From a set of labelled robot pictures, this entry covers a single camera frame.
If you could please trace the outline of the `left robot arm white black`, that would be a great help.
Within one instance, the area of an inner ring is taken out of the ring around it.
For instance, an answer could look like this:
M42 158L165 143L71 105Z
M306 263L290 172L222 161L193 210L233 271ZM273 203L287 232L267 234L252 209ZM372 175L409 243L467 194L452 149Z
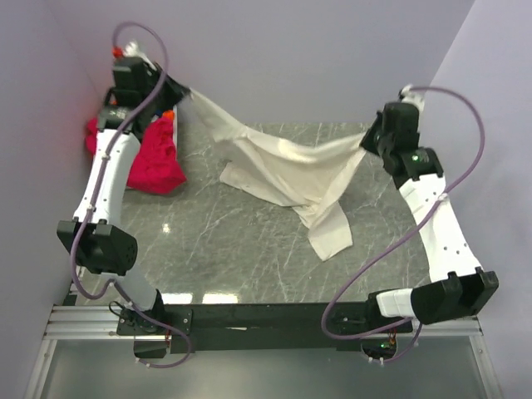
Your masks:
M139 56L117 57L112 75L114 85L96 117L96 151L84 195L72 218L59 222L57 237L70 255L71 280L82 296L96 300L106 292L86 291L78 268L106 277L105 288L115 288L127 308L138 312L138 326L155 334L166 323L164 303L136 264L136 239L119 225L122 200L148 128L165 121L163 113L190 91Z

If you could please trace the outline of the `white t shirt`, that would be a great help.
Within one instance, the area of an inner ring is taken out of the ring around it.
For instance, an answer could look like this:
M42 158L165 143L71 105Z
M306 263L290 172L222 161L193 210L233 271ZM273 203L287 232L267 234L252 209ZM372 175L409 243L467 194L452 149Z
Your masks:
M198 91L191 100L216 153L227 161L220 182L292 209L322 261L352 246L339 200L365 155L361 133L300 145L245 125Z

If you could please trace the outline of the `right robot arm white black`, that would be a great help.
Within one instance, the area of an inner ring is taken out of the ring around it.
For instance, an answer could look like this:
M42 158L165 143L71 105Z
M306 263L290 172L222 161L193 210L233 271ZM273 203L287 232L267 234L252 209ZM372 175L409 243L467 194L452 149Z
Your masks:
M430 282L418 288L376 295L365 311L366 325L382 332L394 318L423 324L473 317L499 287L473 254L446 193L446 178L436 152L419 144L420 109L406 101L388 102L377 113L361 146L382 159L384 170L416 222L429 265Z

